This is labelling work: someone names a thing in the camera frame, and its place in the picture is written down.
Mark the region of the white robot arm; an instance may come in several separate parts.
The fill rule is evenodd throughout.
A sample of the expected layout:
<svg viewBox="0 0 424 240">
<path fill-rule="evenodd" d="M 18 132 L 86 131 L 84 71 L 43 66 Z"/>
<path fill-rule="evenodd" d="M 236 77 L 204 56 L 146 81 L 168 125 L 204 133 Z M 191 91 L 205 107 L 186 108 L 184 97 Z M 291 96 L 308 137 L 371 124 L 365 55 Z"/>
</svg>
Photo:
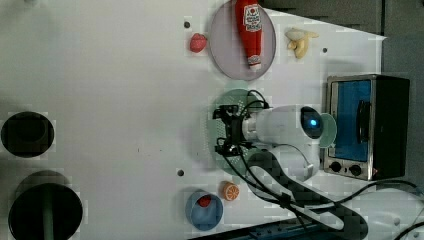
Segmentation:
<svg viewBox="0 0 424 240">
<path fill-rule="evenodd" d="M 363 216 L 304 183 L 319 169 L 318 150 L 326 133 L 322 114 L 310 106 L 271 108 L 254 101 L 244 107 L 221 105 L 212 118 L 225 131 L 214 151 L 255 195 L 345 240 L 367 237 Z"/>
</svg>

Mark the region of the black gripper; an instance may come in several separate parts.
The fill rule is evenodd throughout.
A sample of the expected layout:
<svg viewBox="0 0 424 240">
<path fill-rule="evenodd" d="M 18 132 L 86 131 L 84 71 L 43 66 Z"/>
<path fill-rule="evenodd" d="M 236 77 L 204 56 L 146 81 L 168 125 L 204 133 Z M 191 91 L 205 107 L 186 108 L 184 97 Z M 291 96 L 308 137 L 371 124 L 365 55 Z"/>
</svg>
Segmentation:
<svg viewBox="0 0 424 240">
<path fill-rule="evenodd" d="M 237 114 L 238 105 L 220 105 L 213 112 L 214 119 L 220 119 L 225 125 L 226 137 L 218 137 L 215 151 L 223 157 L 239 156 L 242 148 L 251 149 L 242 132 L 242 118 Z"/>
</svg>

